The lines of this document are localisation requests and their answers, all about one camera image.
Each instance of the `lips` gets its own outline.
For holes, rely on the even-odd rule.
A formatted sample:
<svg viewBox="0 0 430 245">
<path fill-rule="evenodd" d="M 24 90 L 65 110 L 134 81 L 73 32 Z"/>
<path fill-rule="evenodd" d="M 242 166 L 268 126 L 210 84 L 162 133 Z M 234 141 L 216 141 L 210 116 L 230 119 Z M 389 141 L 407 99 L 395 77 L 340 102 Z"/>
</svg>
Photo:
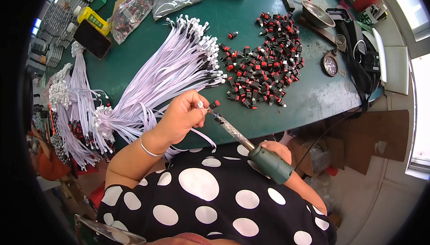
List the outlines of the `lips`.
<svg viewBox="0 0 430 245">
<path fill-rule="evenodd" d="M 202 244 L 202 245 L 213 245 L 212 242 L 210 242 L 208 239 L 194 234 L 194 233 L 181 233 L 179 235 L 174 236 L 175 238 L 182 238 L 182 239 L 188 239 L 191 240 L 192 242 L 198 243 L 198 244 Z"/>
</svg>

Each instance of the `green handle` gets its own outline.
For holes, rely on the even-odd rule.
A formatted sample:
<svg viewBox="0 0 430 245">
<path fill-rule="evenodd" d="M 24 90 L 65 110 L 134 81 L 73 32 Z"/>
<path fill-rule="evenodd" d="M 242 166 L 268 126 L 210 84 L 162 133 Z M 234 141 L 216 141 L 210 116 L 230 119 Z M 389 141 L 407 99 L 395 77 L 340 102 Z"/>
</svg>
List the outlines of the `green handle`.
<svg viewBox="0 0 430 245">
<path fill-rule="evenodd" d="M 285 183 L 294 171 L 293 167 L 280 158 L 277 153 L 260 145 L 250 151 L 248 156 L 264 175 L 269 176 L 277 184 Z"/>
</svg>

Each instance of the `green workbench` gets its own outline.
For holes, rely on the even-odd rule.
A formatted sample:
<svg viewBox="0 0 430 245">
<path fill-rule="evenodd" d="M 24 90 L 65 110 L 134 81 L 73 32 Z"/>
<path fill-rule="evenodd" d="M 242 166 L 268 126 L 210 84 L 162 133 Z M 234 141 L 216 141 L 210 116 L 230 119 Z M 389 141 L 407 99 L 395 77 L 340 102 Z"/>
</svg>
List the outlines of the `green workbench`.
<svg viewBox="0 0 430 245">
<path fill-rule="evenodd" d="M 109 18 L 115 1 L 107 0 L 98 14 L 104 19 Z M 294 1 L 296 10 L 293 18 L 297 18 L 302 12 L 301 3 L 300 0 Z M 338 5 L 337 0 L 312 1 L 323 9 Z M 167 17 L 175 20 L 176 16 L 187 14 L 190 17 L 200 18 L 201 24 L 207 21 L 210 25 L 209 35 L 218 37 L 219 43 L 227 44 L 233 50 L 242 50 L 245 46 L 253 49 L 263 45 L 265 38 L 258 35 L 261 27 L 255 24 L 255 19 L 262 11 L 283 15 L 287 13 L 282 0 L 202 0 L 199 4 L 185 7 Z M 163 26 L 164 22 L 165 18 L 155 22 L 150 13 L 121 45 L 113 41 L 112 48 L 103 60 L 98 60 L 92 54 L 84 52 L 91 88 L 105 90 L 112 99 L 112 105 L 115 106 L 137 71 L 168 36 L 170 28 Z M 228 33 L 231 31 L 239 31 L 239 35 L 233 40 L 228 38 Z M 260 103 L 256 110 L 247 109 L 241 103 L 227 98 L 226 92 L 229 89 L 227 84 L 206 88 L 200 93 L 210 102 L 219 100 L 221 105 L 217 111 L 248 138 L 293 129 L 359 106 L 361 101 L 355 97 L 356 90 L 349 74 L 346 77 L 337 74 L 331 78 L 321 70 L 320 60 L 332 47 L 304 26 L 300 26 L 300 35 L 305 67 L 300 70 L 300 81 L 293 82 L 284 97 L 286 108 L 277 104 L 269 106 L 267 103 Z M 67 62 L 74 64 L 74 61 L 69 47 L 64 51 L 58 67 L 51 70 L 48 75 L 61 69 Z M 338 63 L 339 68 L 346 71 L 342 58 L 338 59 Z M 350 91 L 345 89 L 346 82 L 351 84 Z M 372 98 L 378 95 L 381 95 L 380 91 L 374 93 Z M 204 128 L 199 130 L 216 144 L 234 141 L 209 116 Z M 119 147 L 124 146 L 125 142 L 119 135 L 116 135 L 115 139 Z M 192 132 L 178 145 L 179 148 L 186 149 L 202 146 L 209 146 L 209 144 Z"/>
</svg>

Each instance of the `bracelet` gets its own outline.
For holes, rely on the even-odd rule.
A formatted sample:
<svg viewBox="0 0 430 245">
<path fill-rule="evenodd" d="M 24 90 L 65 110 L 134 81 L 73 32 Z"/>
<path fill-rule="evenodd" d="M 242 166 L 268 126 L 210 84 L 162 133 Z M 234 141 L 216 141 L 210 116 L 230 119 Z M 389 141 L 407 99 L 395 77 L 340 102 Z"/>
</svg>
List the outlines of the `bracelet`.
<svg viewBox="0 0 430 245">
<path fill-rule="evenodd" d="M 140 146 L 142 146 L 143 151 L 145 151 L 147 154 L 152 155 L 152 156 L 156 156 L 156 157 L 158 157 L 158 156 L 163 156 L 163 155 L 165 154 L 165 153 L 162 153 L 162 154 L 160 154 L 160 155 L 156 155 L 156 154 L 151 153 L 150 151 L 148 151 L 148 150 L 145 148 L 145 146 L 143 146 L 143 144 L 142 144 L 142 136 L 141 136 L 139 139 L 140 139 Z"/>
</svg>

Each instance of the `white bottle cap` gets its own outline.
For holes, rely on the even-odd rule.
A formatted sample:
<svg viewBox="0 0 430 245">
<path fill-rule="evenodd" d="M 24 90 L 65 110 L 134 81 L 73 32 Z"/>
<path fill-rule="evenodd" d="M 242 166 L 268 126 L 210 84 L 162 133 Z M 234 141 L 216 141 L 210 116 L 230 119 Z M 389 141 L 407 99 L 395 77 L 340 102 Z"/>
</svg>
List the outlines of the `white bottle cap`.
<svg viewBox="0 0 430 245">
<path fill-rule="evenodd" d="M 78 5 L 78 6 L 76 6 L 76 8 L 75 8 L 75 10 L 73 11 L 73 13 L 74 13 L 75 15 L 78 15 L 80 10 L 81 10 L 81 7 Z"/>
<path fill-rule="evenodd" d="M 67 26 L 67 31 L 70 33 L 75 33 L 76 29 L 78 28 L 77 25 L 73 24 L 72 22 L 69 23 L 69 25 Z"/>
</svg>

